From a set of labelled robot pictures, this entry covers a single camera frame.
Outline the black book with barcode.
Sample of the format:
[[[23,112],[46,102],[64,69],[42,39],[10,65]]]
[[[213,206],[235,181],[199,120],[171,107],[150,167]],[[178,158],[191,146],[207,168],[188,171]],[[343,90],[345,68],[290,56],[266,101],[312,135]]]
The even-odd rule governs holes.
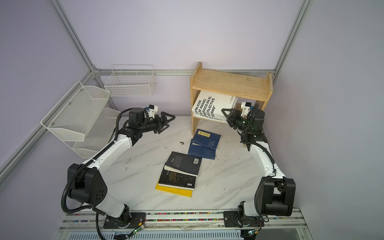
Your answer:
[[[164,165],[164,169],[197,177],[199,175],[201,163],[201,157],[172,152]]]

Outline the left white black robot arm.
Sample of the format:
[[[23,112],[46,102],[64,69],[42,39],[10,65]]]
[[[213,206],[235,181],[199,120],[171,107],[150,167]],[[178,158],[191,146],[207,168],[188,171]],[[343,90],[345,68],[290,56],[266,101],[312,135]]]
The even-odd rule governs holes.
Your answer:
[[[127,225],[131,219],[129,207],[108,193],[103,175],[144,133],[160,134],[175,118],[165,112],[158,114],[154,105],[121,111],[116,118],[111,141],[89,160],[82,164],[72,164],[68,168],[68,180],[61,196],[63,212],[73,214],[91,209]]]

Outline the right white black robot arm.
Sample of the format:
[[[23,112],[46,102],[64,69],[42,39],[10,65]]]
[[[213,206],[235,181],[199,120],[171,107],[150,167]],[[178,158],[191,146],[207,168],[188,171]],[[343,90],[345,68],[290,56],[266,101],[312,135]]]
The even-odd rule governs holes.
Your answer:
[[[291,216],[294,208],[296,183],[287,178],[278,167],[263,130],[265,112],[254,107],[246,117],[237,109],[222,109],[227,123],[240,135],[241,143],[263,171],[260,183],[251,201],[238,205],[238,219],[268,216]]]

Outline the upper dark blue book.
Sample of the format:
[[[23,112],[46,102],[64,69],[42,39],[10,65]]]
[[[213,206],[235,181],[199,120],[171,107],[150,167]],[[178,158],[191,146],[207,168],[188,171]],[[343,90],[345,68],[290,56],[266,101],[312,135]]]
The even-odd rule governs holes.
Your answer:
[[[211,133],[205,130],[197,129],[191,142],[195,145],[203,146],[212,150],[216,150],[221,139],[221,135]]]

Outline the dark blue book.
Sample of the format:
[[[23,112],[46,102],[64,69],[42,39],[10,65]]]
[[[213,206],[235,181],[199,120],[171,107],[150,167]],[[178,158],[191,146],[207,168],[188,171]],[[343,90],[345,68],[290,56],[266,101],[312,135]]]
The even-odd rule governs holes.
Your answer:
[[[216,158],[215,150],[194,143],[190,144],[188,154],[191,156],[201,157],[210,160],[214,160]]]
[[[191,142],[195,145],[203,146],[212,150],[216,150],[221,139],[221,135],[211,133],[205,130],[197,129]]]

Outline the wooden two-tier bookshelf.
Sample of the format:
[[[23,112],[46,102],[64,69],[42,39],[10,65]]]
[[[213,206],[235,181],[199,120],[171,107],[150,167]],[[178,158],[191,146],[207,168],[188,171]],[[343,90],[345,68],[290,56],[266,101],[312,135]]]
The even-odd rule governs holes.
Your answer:
[[[226,73],[204,69],[199,62],[190,77],[191,106],[201,91],[255,100],[264,111],[273,93],[273,74],[268,72],[261,78]]]

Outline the lower dark blue book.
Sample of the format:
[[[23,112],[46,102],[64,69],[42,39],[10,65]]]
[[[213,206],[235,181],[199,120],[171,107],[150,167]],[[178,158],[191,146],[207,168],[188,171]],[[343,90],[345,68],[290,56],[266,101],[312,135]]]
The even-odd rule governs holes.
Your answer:
[[[188,154],[191,156],[201,157],[210,160],[214,160],[216,158],[215,150],[194,143],[190,144]]]

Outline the black book with gold text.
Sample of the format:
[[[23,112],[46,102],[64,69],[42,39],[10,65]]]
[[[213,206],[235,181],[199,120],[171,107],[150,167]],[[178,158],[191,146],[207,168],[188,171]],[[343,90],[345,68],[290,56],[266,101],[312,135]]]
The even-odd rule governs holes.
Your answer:
[[[195,190],[196,177],[163,169],[158,184],[163,187]]]

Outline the yellow book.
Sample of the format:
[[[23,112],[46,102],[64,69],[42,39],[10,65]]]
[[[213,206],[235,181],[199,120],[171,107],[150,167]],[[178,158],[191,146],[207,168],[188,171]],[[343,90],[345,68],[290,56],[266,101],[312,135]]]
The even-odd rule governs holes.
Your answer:
[[[172,194],[172,195],[178,195],[183,197],[192,197],[193,191],[191,190],[184,190],[184,189],[178,189],[178,188],[171,188],[171,187],[164,187],[160,186],[159,184],[156,185],[155,189],[160,192]]]

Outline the white mesh lower wall bin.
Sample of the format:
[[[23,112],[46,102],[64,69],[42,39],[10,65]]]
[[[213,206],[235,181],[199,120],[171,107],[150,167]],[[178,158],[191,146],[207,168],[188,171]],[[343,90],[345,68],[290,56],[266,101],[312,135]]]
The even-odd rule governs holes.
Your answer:
[[[83,159],[89,159],[102,150],[110,141],[116,126],[119,111],[103,108],[83,142],[75,142],[72,150]]]

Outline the white mesh wall bin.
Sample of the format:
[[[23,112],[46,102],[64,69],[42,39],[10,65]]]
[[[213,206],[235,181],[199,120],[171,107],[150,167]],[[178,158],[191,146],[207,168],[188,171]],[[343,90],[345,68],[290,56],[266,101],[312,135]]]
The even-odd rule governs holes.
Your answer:
[[[83,142],[109,99],[109,91],[77,82],[41,125],[63,142]]]
[[[83,142],[75,142],[72,150],[83,159],[89,159],[102,150],[110,141],[116,126],[119,111],[103,108]]]

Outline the white mesh upper wall bin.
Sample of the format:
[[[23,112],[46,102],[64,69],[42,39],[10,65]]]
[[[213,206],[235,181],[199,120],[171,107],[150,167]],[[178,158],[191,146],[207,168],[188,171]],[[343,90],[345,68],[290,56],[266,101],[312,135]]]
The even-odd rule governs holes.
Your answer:
[[[63,142],[83,142],[109,99],[109,91],[77,82],[41,125]]]

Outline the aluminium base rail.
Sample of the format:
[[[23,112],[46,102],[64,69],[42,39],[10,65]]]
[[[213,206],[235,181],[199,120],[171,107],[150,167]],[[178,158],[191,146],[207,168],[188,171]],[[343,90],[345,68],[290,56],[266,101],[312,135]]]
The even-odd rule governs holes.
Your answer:
[[[226,210],[143,211],[145,230],[218,230],[239,229],[240,220],[224,216]],[[307,228],[300,209],[294,209],[290,217],[269,216],[264,229]],[[83,232],[96,229],[96,214],[81,211],[65,216],[59,232]]]

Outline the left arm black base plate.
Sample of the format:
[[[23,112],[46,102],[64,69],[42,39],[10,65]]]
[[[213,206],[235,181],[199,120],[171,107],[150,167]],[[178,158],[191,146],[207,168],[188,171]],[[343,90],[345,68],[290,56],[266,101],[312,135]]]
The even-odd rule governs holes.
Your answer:
[[[146,213],[144,212],[130,212],[123,214],[119,218],[106,216],[104,229],[136,229],[140,225],[144,225],[146,220]]]

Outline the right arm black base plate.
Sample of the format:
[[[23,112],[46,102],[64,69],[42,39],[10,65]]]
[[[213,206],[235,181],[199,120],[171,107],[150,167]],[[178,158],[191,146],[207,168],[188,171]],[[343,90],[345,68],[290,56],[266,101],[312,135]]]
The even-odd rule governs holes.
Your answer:
[[[224,211],[224,225],[226,228],[264,227],[265,222],[260,216],[240,216],[237,211]]]

